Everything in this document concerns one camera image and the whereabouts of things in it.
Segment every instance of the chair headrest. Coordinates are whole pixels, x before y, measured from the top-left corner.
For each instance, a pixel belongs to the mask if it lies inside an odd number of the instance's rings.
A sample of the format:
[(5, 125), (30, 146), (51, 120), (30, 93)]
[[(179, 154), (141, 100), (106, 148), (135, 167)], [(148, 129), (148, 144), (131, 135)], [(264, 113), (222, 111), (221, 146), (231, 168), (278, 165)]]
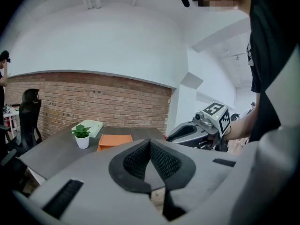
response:
[(23, 102), (35, 102), (38, 101), (38, 91), (39, 89), (30, 88), (27, 89), (22, 96)]

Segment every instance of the hand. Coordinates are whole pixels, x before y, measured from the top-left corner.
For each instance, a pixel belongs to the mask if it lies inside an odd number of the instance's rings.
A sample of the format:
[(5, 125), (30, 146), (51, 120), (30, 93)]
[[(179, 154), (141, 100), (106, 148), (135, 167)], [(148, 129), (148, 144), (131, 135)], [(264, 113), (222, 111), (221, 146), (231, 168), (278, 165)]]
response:
[(6, 70), (7, 67), (8, 67), (8, 62), (7, 62), (6, 60), (4, 60), (4, 61), (2, 62), (2, 65), (3, 65), (3, 68)]

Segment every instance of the person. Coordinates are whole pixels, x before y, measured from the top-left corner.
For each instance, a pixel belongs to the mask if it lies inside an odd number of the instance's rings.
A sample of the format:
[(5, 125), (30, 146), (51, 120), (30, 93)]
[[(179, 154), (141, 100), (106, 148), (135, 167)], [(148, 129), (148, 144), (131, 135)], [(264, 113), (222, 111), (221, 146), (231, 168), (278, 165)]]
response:
[(238, 8), (250, 17), (251, 35), (248, 45), (252, 88), (256, 107), (247, 116), (231, 123), (225, 140), (250, 137), (258, 141), (280, 126), (279, 118), (266, 95), (266, 89), (281, 72), (292, 52), (299, 47), (296, 14), (298, 0), (194, 0), (198, 6)]
[[(0, 125), (3, 125), (2, 108), (4, 107), (4, 87), (6, 87), (8, 84), (8, 61), (10, 61), (9, 53), (7, 51), (3, 51), (0, 54), (0, 69), (4, 69), (3, 76), (0, 73), (0, 107), (1, 107)], [(5, 154), (7, 154), (7, 150), (5, 149), (5, 146), (3, 146), (3, 144), (5, 144), (5, 134), (4, 133), (0, 134), (0, 144), (2, 145), (1, 150), (4, 150), (4, 151), (1, 151), (0, 154), (3, 156)]]
[(252, 102), (251, 109), (248, 111), (247, 115), (255, 109), (255, 102)]

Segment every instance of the brick wall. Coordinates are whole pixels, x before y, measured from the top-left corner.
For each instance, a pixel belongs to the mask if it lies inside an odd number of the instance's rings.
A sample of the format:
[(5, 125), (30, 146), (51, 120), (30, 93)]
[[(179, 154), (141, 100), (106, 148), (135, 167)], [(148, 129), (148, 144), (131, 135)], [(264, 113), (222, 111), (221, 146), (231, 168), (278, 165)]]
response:
[(28, 88), (40, 89), (38, 128), (43, 139), (85, 119), (104, 126), (166, 130), (169, 88), (115, 76), (40, 73), (9, 78), (5, 102), (21, 103)]

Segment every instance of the potted plant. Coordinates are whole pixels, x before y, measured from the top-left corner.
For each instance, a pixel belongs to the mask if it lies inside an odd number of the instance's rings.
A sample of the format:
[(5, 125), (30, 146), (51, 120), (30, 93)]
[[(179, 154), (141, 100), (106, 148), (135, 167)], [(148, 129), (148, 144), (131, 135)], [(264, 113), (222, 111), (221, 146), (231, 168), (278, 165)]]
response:
[(85, 149), (89, 146), (89, 129), (91, 127), (85, 127), (84, 125), (77, 125), (76, 129), (72, 130), (72, 133), (75, 135), (78, 146), (81, 149)]

